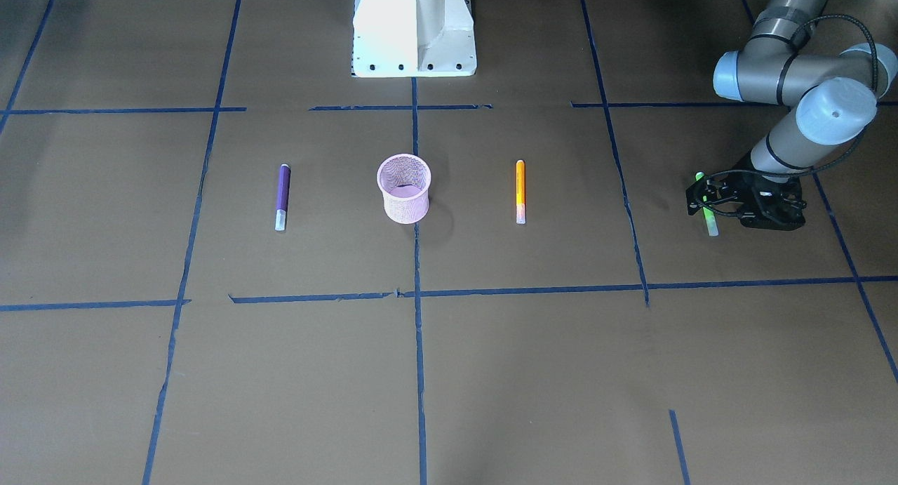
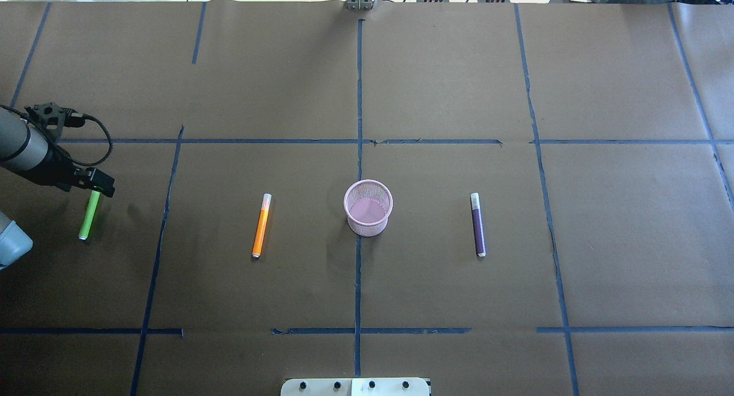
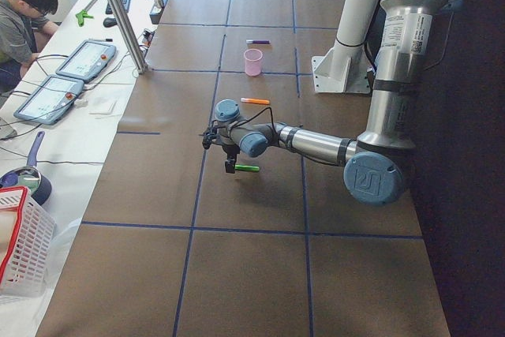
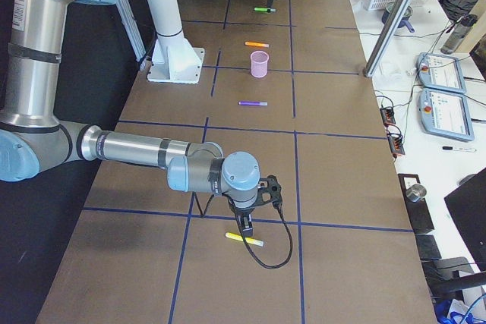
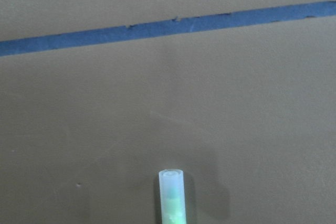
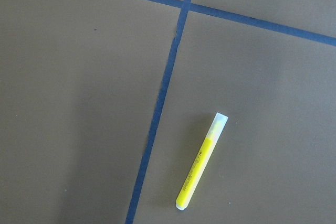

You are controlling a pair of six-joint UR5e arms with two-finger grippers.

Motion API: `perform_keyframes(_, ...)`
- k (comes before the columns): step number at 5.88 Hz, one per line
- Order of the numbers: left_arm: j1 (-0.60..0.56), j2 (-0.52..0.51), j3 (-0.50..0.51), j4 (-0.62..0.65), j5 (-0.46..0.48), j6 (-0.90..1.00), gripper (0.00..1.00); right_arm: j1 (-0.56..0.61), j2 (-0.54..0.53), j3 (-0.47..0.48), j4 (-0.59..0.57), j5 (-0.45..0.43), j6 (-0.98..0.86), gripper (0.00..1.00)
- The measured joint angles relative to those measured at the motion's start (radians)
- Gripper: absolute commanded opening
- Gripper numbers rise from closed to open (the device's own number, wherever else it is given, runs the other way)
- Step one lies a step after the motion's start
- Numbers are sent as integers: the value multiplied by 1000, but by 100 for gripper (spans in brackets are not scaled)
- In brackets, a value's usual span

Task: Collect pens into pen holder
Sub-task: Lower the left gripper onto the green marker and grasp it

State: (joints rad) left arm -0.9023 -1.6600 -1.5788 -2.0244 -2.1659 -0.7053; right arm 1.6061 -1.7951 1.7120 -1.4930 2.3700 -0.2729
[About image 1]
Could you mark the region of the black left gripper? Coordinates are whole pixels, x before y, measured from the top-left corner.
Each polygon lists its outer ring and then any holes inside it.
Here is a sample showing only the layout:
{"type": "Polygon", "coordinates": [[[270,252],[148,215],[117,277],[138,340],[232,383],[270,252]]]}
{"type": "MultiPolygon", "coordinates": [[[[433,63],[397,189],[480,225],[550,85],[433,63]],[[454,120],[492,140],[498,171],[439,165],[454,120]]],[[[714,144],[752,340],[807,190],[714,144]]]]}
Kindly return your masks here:
{"type": "Polygon", "coordinates": [[[687,194],[687,213],[708,212],[739,218],[741,226],[762,230],[797,230],[805,225],[802,187],[798,178],[777,183],[760,175],[696,175],[694,194],[687,194]],[[738,211],[719,206],[740,201],[738,211]]]}

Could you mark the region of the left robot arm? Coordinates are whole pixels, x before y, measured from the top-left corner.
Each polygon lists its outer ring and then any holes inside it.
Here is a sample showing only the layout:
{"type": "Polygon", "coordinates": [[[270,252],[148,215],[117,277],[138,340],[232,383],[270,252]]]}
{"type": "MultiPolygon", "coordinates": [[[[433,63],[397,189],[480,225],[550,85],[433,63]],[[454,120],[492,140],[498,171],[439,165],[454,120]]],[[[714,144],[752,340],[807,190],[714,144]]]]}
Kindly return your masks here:
{"type": "Polygon", "coordinates": [[[728,51],[713,75],[718,97],[788,107],[788,114],[728,171],[705,174],[685,192],[689,214],[737,219],[745,228],[805,225],[801,178],[844,161],[857,148],[896,79],[896,54],[859,20],[862,44],[837,56],[802,53],[828,0],[770,0],[741,50],[728,51]]]}

